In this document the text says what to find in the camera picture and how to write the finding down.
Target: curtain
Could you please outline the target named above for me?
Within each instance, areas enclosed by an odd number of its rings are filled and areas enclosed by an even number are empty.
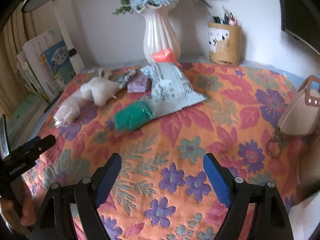
[[[0,114],[10,117],[28,94],[16,74],[17,55],[23,44],[34,37],[31,16],[22,14],[20,4],[0,34]]]

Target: white wall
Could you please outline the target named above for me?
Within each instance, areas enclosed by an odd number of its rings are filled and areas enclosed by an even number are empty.
[[[85,64],[107,65],[144,58],[144,19],[134,13],[114,16],[118,0],[56,0],[70,36]],[[306,77],[320,69],[320,56],[281,31],[279,0],[210,0],[212,15],[222,16],[222,5],[237,16],[243,30],[242,58],[270,64]],[[33,12],[36,33],[57,28],[51,4]],[[170,13],[181,39],[183,56],[208,56],[208,9],[182,1]]]

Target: purple clay package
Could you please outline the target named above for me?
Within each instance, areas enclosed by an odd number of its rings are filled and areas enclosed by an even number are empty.
[[[151,84],[151,80],[141,71],[139,71],[129,82],[127,86],[128,93],[144,93]]]

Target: white ribbed vase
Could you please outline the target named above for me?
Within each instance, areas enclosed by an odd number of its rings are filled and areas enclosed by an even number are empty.
[[[168,18],[168,13],[172,8],[173,6],[146,6],[138,11],[146,20],[143,51],[149,63],[155,62],[151,54],[168,48],[172,50],[177,60],[180,58],[180,40]]]

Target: wooden pen holder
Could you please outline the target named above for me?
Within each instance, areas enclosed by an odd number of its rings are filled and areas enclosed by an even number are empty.
[[[208,29],[210,60],[219,65],[238,66],[240,27],[208,22]]]

